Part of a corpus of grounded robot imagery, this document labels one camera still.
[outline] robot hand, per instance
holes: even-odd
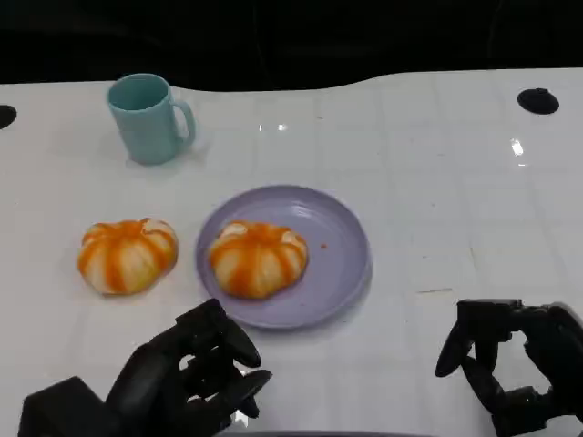
[[[498,343],[519,330],[527,336],[527,356],[550,382],[546,394],[532,387],[504,391],[492,375]],[[472,346],[475,358],[468,356]],[[435,376],[443,378],[460,366],[492,414],[498,437],[544,429],[547,420],[561,415],[574,414],[583,422],[583,328],[564,304],[526,307],[521,300],[460,300]]]
[[[216,300],[176,322],[134,351],[105,403],[79,378],[28,396],[18,436],[208,437],[227,428],[237,410],[258,417],[253,396],[271,374],[243,376],[233,365],[261,365],[245,332]]]

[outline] mug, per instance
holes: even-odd
[[[122,77],[107,92],[107,102],[129,157],[139,164],[162,164],[194,141],[192,110],[186,102],[172,99],[169,83],[160,76]],[[186,118],[186,138],[179,134],[174,107]]]

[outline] black hole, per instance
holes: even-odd
[[[0,105],[0,130],[12,125],[16,120],[16,109],[9,105]]]

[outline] plate rim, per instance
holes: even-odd
[[[299,328],[307,328],[307,327],[314,326],[318,323],[321,323],[321,322],[331,318],[333,315],[341,312],[342,310],[346,309],[354,301],[356,301],[358,298],[360,298],[364,294],[365,289],[367,287],[367,284],[372,282],[372,278],[373,278],[373,253],[371,251],[371,245],[370,245],[370,242],[369,242],[368,237],[366,235],[366,232],[364,231],[363,224],[359,220],[358,216],[351,209],[349,209],[346,205],[344,205],[343,202],[341,202],[335,196],[326,193],[325,191],[322,191],[320,189],[315,189],[315,188],[304,187],[304,186],[300,186],[300,185],[275,184],[275,185],[265,185],[265,186],[261,186],[261,187],[251,188],[251,189],[243,191],[243,192],[236,194],[235,196],[232,196],[231,198],[225,200],[221,205],[219,205],[217,208],[213,209],[212,212],[210,212],[210,214],[207,216],[204,223],[200,227],[199,235],[197,236],[196,243],[194,246],[194,267],[195,267],[195,270],[197,271],[197,278],[199,280],[199,283],[202,285],[202,288],[204,289],[205,293],[207,293],[207,295],[211,299],[216,299],[216,297],[213,296],[209,292],[209,290],[207,289],[207,286],[205,284],[204,279],[202,278],[202,275],[201,275],[201,272],[199,269],[198,256],[199,256],[199,248],[200,248],[200,239],[202,237],[203,231],[209,225],[210,221],[217,214],[219,214],[222,209],[226,208],[227,205],[229,205],[231,202],[235,201],[238,198],[250,196],[250,195],[256,193],[257,191],[264,191],[266,189],[268,189],[268,190],[299,189],[299,190],[304,190],[304,191],[311,191],[313,193],[316,193],[319,196],[324,196],[324,197],[332,200],[333,202],[339,204],[343,209],[345,209],[354,218],[356,224],[358,225],[359,230],[363,234],[364,246],[365,246],[365,251],[366,251],[366,263],[363,267],[363,272],[361,274],[361,277],[358,280],[358,284],[338,304],[330,307],[326,311],[323,311],[321,314],[319,314],[317,317],[314,317],[311,320],[299,322],[299,323],[273,324],[273,323],[254,321],[254,320],[249,321],[245,317],[240,317],[236,314],[231,314],[230,311],[228,311],[227,309],[225,309],[225,312],[227,313],[227,315],[231,319],[233,319],[237,322],[240,322],[240,323],[243,323],[245,325],[252,326],[255,328],[261,328],[264,330],[296,330]]]

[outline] toy pumpkin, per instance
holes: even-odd
[[[77,268],[103,294],[134,294],[170,270],[178,256],[174,230],[144,218],[97,223],[82,240]]]
[[[210,246],[209,260],[218,283],[227,293],[239,298],[265,299],[292,285],[303,274],[308,247],[289,228],[233,221]]]

